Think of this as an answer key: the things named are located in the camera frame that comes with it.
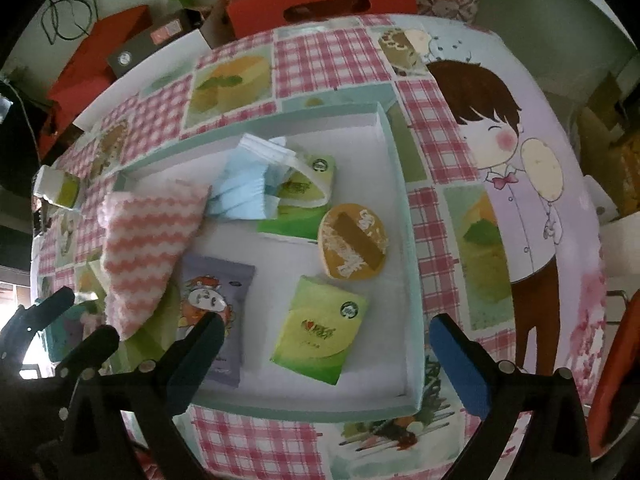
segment bow tie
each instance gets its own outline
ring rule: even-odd
[[[515,173],[509,173],[507,176],[496,176],[491,179],[494,183],[495,189],[502,189],[507,184],[515,184],[518,181]]]

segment purple wipes packet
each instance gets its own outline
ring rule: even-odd
[[[182,258],[178,339],[184,338],[207,312],[225,322],[225,342],[205,380],[237,388],[242,363],[242,311],[255,267],[187,253]]]

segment striped towel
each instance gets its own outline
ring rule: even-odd
[[[162,194],[112,192],[98,221],[106,229],[102,268],[110,282],[106,322],[125,340],[153,314],[178,258],[197,231],[209,186],[172,182]]]

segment blue surgical mask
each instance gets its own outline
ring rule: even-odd
[[[279,205],[319,207],[327,204],[331,190],[316,178],[314,171],[297,157],[296,152],[284,144],[284,137],[264,140],[244,134],[213,185],[206,215],[263,220],[276,218]],[[278,190],[294,170],[318,186],[324,198],[312,203],[280,199]]]

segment table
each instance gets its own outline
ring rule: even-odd
[[[241,92],[212,98],[204,91],[203,81],[230,75],[240,76],[230,86],[241,82]],[[542,92],[502,41],[437,18],[373,15],[282,28],[159,73],[57,161],[90,184],[77,224],[57,216],[38,243],[38,290],[43,278],[54,290],[81,288],[81,269],[104,240],[98,208],[119,168],[226,124],[358,101],[379,101],[388,110],[426,318],[448,313],[496,360],[545,373],[567,366],[589,399],[602,357],[605,286],[598,221],[582,174]],[[536,294],[544,300],[532,301]],[[428,370],[444,392],[444,374]],[[479,423],[452,392],[442,395],[451,411],[446,429],[427,425],[418,441],[429,453],[378,449],[358,460],[340,455],[343,427],[197,406],[189,416],[203,462],[221,474],[302,480],[382,471],[436,479]],[[439,401],[438,409],[446,408]],[[517,449],[526,421],[505,456]]]

